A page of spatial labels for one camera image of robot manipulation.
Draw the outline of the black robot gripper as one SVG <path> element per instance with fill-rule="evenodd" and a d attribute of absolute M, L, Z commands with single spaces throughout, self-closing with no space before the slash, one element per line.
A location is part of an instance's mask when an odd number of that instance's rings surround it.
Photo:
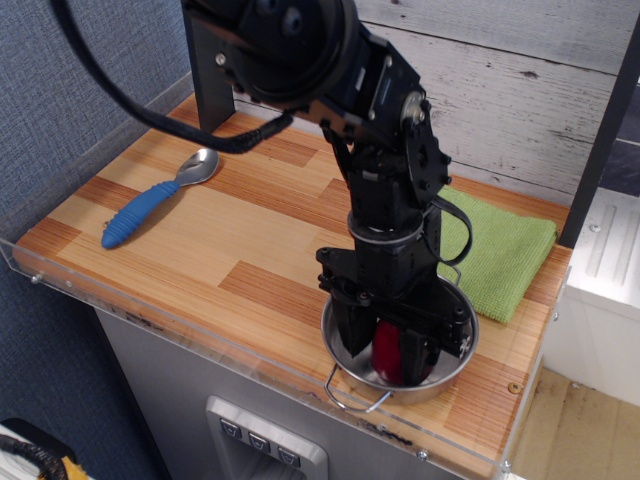
<path fill-rule="evenodd" d="M 379 321 L 372 297 L 386 305 L 416 307 L 410 300 L 413 293 L 439 277 L 437 268 L 443 262 L 442 212 L 413 210 L 399 228 L 392 230 L 373 229 L 355 216 L 348 220 L 353 249 L 323 247 L 317 251 L 316 259 L 322 266 L 319 286 L 333 295 L 333 316 L 342 345 L 355 357 L 370 345 Z M 439 355 L 440 349 L 431 346 L 427 335 L 411 329 L 402 331 L 402 384 L 422 383 Z"/>

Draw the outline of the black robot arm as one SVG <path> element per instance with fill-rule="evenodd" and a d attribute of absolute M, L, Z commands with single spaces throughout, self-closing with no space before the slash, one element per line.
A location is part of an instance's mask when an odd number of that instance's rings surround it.
<path fill-rule="evenodd" d="M 386 381 L 415 386 L 442 352 L 463 355 L 471 310 L 437 273 L 449 157 L 418 73 L 360 22 L 351 1 L 187 1 L 222 43 L 232 86 L 316 123 L 351 199 L 350 250 L 322 248 L 321 287 L 344 348 L 372 352 Z"/>

